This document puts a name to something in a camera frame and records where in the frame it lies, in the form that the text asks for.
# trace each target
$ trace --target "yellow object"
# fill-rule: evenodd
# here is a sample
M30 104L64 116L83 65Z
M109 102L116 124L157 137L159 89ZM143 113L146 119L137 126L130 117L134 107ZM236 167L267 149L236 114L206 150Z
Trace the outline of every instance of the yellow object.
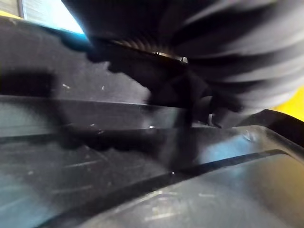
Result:
M0 10L0 16L10 17L10 18L16 18L16 19L22 19L20 17L17 17L17 16L15 16L13 14L10 14L10 13L7 13L7 12L1 11L1 10Z
M304 121L304 87L302 87L289 101L273 108L273 110Z

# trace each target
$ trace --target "white speck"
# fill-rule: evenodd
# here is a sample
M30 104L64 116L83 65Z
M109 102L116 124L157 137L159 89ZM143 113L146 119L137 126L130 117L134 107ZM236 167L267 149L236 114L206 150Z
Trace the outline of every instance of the white speck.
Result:
M29 199L28 197L24 197L24 198L12 201L11 203L1 205L0 211L3 212L5 210L7 210L8 208L16 207L19 203L22 203L23 201L28 200L28 199Z
M212 194L202 194L202 193L199 193L199 197L210 197L210 198L214 198L215 195L212 195Z
M83 162L83 163L71 164L71 165L65 166L64 168L65 169L70 169L70 168L75 168L75 167L80 167L80 166L87 166L87 165L91 165L91 164L96 164L96 163L98 163L100 161L101 160L87 161L87 162Z
M159 197L158 200L159 200L159 201L167 201L168 198L167 198L167 197Z
M169 212L169 213L159 214L159 215L155 215L155 216L151 216L151 217L145 217L144 220L146 222L148 222L148 221L158 220L158 219L162 219L162 218L164 219L164 218L172 217L175 215L178 215L178 213Z
M177 196L178 195L178 193L174 192L174 191L168 191L168 192L165 192L165 194L172 195L172 196Z
M153 207L153 208L152 208L152 211L153 211L153 212L158 212L158 208L157 208L157 207Z
M67 86L66 84L62 84L63 87L70 89L71 87Z

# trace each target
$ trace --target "scratched plastic surface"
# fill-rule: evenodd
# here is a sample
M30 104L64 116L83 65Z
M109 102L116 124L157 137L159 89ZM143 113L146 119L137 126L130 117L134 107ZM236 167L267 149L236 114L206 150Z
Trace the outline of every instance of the scratched plastic surface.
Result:
M155 191L81 228L300 228L303 173L287 155L246 162Z
M0 138L1 227L304 224L303 148L264 127L95 136Z

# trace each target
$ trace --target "black rubber part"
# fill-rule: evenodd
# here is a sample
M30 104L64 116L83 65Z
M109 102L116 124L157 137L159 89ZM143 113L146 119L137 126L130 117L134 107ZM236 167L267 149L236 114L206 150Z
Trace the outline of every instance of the black rubber part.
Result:
M63 2L92 41L187 57L219 104L240 115L283 103L304 82L303 0Z

